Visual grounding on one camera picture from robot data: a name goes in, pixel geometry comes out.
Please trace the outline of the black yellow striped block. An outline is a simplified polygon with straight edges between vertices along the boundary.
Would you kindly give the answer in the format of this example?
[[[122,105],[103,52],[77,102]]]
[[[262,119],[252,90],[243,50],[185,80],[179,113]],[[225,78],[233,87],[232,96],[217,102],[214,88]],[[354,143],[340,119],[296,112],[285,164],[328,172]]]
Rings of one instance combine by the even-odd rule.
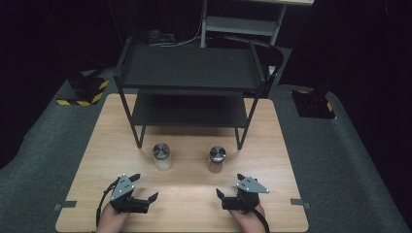
[[[56,98],[56,103],[60,106],[87,107],[95,105],[102,98],[108,83],[108,80],[99,77],[69,79],[66,88],[69,95],[59,95]]]

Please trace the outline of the person's left hand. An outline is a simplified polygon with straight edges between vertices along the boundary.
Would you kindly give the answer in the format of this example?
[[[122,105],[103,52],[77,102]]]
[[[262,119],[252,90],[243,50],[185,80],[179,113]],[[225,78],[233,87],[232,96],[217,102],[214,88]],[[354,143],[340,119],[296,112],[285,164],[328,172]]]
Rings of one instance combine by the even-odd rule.
[[[100,216],[95,233],[120,233],[129,217],[129,213],[118,213],[111,204],[107,204]]]

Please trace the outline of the person's right hand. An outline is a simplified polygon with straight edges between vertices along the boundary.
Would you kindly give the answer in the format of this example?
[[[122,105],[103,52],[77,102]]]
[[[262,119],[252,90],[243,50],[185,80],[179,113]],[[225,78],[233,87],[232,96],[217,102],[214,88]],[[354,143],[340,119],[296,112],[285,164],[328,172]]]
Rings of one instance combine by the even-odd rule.
[[[239,211],[228,211],[240,226],[243,233],[266,233],[263,223],[253,213],[241,214]]]

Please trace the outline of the large glass jar white grains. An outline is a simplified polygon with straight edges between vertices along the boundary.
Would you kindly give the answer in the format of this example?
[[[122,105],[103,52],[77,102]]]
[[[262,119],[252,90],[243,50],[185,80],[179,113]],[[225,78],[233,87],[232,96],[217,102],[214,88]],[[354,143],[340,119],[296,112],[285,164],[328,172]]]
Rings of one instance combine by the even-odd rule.
[[[156,144],[153,148],[154,164],[159,171],[166,172],[172,167],[170,148],[164,144]]]

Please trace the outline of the grey metal stand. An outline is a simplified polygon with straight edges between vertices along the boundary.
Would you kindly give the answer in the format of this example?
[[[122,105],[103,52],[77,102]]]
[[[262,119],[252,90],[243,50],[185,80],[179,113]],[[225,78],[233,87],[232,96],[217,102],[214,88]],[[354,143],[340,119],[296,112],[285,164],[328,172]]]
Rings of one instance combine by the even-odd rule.
[[[280,6],[277,19],[275,21],[270,20],[257,20],[257,19],[245,19],[236,17],[214,17],[208,16],[207,7],[208,0],[202,0],[202,21],[201,21],[201,36],[200,46],[206,47],[206,34],[208,31],[213,32],[227,32],[235,34],[247,34],[258,36],[269,36],[269,44],[274,46],[280,32],[283,18],[285,16],[288,5],[311,7],[315,0],[242,0],[249,2],[259,2],[268,4],[278,4]]]

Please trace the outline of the small glass jar metal lid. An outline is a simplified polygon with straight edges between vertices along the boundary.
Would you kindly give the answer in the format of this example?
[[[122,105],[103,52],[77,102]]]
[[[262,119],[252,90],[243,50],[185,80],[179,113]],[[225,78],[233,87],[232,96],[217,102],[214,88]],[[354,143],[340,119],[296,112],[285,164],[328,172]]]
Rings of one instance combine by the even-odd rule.
[[[215,146],[210,149],[208,168],[212,173],[219,173],[226,159],[226,151],[223,147]]]

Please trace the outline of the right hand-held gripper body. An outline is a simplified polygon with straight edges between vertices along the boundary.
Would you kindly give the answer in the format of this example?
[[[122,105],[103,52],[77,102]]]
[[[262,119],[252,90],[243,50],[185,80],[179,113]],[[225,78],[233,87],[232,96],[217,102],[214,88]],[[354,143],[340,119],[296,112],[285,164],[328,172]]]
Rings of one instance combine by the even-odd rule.
[[[246,177],[243,181],[236,184],[237,192],[235,196],[224,196],[222,208],[224,210],[235,210],[249,212],[259,203],[259,194],[269,192],[269,189],[258,182],[253,177]]]

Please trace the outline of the black two-tier shelf rack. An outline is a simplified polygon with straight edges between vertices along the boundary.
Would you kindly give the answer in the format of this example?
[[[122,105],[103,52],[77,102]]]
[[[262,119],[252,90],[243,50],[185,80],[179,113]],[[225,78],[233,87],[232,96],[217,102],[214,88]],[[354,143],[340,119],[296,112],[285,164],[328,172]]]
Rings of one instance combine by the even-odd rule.
[[[153,125],[232,128],[242,149],[254,107],[282,63],[279,51],[273,62],[264,61],[253,42],[243,49],[162,48],[128,38],[114,80],[138,147]],[[251,109],[246,93],[254,99]]]

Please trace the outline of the grey tape piece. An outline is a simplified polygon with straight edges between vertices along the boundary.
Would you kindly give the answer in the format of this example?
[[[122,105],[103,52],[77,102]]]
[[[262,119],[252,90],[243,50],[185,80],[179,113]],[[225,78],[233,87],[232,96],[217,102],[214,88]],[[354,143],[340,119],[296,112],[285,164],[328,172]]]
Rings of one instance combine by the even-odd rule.
[[[77,205],[76,201],[64,201],[62,203],[57,203],[53,206],[53,209],[58,212],[64,208],[75,208]]]
[[[302,199],[291,198],[291,205],[302,206],[304,209],[311,209],[311,205]]]

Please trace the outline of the black block yellow edge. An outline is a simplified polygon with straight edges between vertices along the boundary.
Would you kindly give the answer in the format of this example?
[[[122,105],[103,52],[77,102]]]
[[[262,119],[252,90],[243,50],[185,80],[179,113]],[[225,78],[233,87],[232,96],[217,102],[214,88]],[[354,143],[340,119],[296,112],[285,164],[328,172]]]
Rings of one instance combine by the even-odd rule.
[[[292,90],[291,95],[300,117],[336,118],[330,102],[324,96],[304,90]]]

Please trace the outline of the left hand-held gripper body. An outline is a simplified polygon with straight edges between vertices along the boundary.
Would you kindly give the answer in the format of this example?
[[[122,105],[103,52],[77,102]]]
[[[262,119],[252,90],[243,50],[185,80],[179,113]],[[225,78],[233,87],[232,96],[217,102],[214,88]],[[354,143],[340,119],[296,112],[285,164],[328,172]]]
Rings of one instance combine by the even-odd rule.
[[[134,183],[126,174],[120,176],[110,198],[110,204],[118,213],[146,214],[149,210],[148,200],[136,199],[132,196]]]

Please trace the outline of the grey felt mat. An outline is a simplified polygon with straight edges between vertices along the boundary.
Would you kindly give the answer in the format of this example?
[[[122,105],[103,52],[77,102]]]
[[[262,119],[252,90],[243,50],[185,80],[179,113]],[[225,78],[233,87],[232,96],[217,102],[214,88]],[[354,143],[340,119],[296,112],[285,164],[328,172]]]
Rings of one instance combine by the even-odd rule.
[[[101,112],[59,107],[59,91],[33,75],[0,82],[0,233],[57,233],[55,205],[66,198]],[[328,96],[336,120],[297,116],[289,89],[270,95],[279,114],[303,200],[308,233],[412,233],[412,162],[393,164],[406,198],[381,178],[343,105]]]

